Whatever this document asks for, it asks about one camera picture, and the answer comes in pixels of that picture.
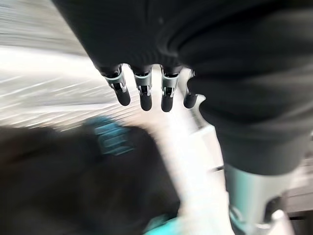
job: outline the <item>black fabric sleeve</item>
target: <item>black fabric sleeve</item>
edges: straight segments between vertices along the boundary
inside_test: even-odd
[[[307,0],[53,0],[97,67],[183,64],[224,161],[295,169],[313,127]]]

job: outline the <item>dark fabric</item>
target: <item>dark fabric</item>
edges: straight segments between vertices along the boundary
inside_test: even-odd
[[[298,166],[313,127],[312,1],[53,1],[98,68],[192,68],[189,90],[206,96],[200,112],[226,163],[269,175]]]
[[[91,126],[0,128],[2,235],[140,235],[179,198],[156,143],[127,127],[133,150],[102,155]]]

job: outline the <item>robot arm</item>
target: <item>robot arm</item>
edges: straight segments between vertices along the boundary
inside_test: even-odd
[[[96,68],[129,103],[120,70],[134,72],[151,107],[150,68],[162,65],[170,111],[180,65],[191,68],[186,106],[217,131],[237,235],[267,233],[313,127],[313,8],[285,0],[53,0]]]

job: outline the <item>metal robot arm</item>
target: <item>metal robot arm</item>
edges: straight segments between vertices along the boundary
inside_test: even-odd
[[[53,0],[122,105],[131,66],[149,110],[151,65],[171,110],[181,66],[217,131],[237,235],[267,233],[313,127],[313,8],[298,0]]]

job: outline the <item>teal object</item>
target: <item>teal object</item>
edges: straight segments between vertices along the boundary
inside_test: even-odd
[[[171,219],[162,226],[146,232],[145,235],[179,235],[178,220]]]
[[[93,117],[84,123],[94,127],[102,154],[121,155],[132,151],[127,140],[128,129],[107,117]]]

